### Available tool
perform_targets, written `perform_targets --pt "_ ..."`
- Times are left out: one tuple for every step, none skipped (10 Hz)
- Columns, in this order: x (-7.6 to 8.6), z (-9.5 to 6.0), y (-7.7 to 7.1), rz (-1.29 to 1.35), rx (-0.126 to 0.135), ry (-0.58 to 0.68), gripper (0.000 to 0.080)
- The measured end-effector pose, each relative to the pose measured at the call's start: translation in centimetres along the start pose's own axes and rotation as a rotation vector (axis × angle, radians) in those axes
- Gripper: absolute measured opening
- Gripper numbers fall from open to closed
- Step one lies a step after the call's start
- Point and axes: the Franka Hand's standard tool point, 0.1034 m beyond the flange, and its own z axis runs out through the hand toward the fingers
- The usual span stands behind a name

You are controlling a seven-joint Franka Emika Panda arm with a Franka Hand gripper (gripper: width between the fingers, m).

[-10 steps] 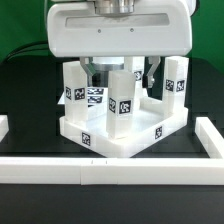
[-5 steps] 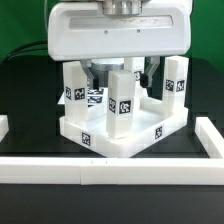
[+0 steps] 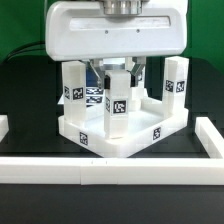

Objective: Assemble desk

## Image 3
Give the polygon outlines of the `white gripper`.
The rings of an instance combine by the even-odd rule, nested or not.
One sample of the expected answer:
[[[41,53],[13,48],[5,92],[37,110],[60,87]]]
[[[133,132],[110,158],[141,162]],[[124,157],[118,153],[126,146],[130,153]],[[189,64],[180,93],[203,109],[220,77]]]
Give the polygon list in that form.
[[[131,86],[146,66],[140,56],[178,55],[187,44],[188,0],[147,0],[137,15],[108,15],[101,1],[59,1],[47,13],[45,44],[55,61],[89,60],[101,90],[110,89],[101,58],[133,57]]]

